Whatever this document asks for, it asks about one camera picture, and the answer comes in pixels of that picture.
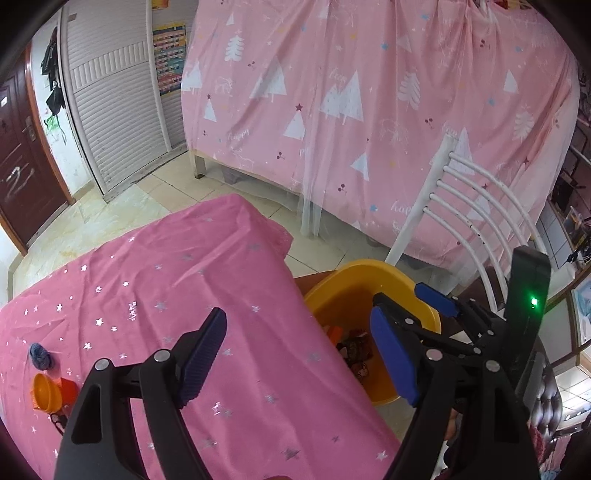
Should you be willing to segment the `orange plastic cup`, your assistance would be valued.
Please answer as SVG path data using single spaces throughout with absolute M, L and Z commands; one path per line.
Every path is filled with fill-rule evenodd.
M 33 409 L 47 414 L 58 413 L 75 404 L 78 391 L 77 384 L 71 380 L 62 377 L 54 380 L 38 373 L 33 377 L 30 390 Z

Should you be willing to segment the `white louvered closet door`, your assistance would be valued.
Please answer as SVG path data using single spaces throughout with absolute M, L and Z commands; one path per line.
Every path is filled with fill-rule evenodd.
M 105 201 L 171 150 L 146 1 L 69 1 L 60 16 L 62 77 L 78 142 Z

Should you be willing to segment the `pink tree-print bed curtain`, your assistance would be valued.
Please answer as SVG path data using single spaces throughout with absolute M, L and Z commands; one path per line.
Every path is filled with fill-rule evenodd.
M 492 1 L 202 1 L 183 72 L 188 147 L 391 246 L 449 133 L 535 222 L 564 162 L 578 63 L 532 8 Z M 472 269 L 430 218 L 407 253 Z

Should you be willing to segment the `yellow plastic trash bin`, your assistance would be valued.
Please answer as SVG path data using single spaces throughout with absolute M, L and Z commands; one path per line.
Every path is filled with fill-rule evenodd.
M 322 327 L 344 329 L 342 342 L 335 347 L 376 406 L 394 402 L 399 395 L 370 334 L 374 295 L 388 295 L 424 323 L 430 321 L 428 329 L 442 331 L 439 313 L 419 300 L 414 288 L 415 282 L 392 265 L 356 260 L 332 271 L 304 296 L 305 305 Z

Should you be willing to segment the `colourful wall chart poster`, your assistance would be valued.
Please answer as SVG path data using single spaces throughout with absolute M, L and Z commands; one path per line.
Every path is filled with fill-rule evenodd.
M 158 91 L 164 96 L 180 89 L 187 50 L 186 25 L 154 27 L 152 40 Z

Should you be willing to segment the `black bags on hook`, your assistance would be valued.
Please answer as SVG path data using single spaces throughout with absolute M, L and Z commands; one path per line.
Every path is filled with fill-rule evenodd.
M 50 95 L 46 100 L 46 104 L 51 114 L 57 116 L 60 110 L 65 107 L 65 100 L 59 81 L 57 28 L 54 28 L 52 31 L 40 67 L 41 73 L 49 81 Z

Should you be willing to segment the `dark red entrance door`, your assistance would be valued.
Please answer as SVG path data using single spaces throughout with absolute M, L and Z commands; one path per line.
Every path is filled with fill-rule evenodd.
M 1 227 L 25 256 L 74 203 L 41 124 L 27 46 L 1 84 Z

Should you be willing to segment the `orange stool under bin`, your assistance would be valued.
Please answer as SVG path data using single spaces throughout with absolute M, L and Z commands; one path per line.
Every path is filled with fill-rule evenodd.
M 325 272 L 318 272 L 312 273 L 308 275 L 304 275 L 301 277 L 294 278 L 294 283 L 297 285 L 297 288 L 300 290 L 301 295 L 305 296 L 311 289 L 314 289 L 318 283 L 321 283 L 322 280 L 325 280 L 329 275 L 332 274 L 332 271 L 325 271 Z

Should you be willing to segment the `dark brown tufted sofa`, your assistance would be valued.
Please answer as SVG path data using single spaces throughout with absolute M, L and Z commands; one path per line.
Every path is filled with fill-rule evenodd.
M 554 371 L 542 351 L 532 355 L 523 400 L 530 412 L 531 425 L 545 441 L 551 440 L 562 421 L 563 402 Z

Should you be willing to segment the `blue crumpled cloth ball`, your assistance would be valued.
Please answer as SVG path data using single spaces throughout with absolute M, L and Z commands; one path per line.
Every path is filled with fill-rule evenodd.
M 30 345 L 29 358 L 34 368 L 39 371 L 48 371 L 53 368 L 54 360 L 51 353 L 39 343 Z

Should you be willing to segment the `orange box in bin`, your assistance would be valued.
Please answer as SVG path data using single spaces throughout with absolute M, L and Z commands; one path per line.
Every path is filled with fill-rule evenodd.
M 342 338 L 344 337 L 344 329 L 342 329 L 342 327 L 337 325 L 325 325 L 322 330 L 325 331 L 325 334 L 328 336 L 332 345 L 336 346 L 342 342 Z

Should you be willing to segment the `white metal chair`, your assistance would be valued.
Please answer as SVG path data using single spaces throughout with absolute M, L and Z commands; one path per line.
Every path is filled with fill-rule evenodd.
M 457 153 L 459 138 L 445 134 L 434 154 L 430 171 L 394 241 L 386 262 L 392 266 L 403 257 L 421 220 L 430 218 L 465 249 L 483 283 L 490 309 L 502 309 L 486 271 L 496 275 L 501 298 L 509 294 L 508 275 L 514 239 L 520 246 L 530 241 L 535 249 L 547 252 L 541 235 L 513 191 L 493 173 Z

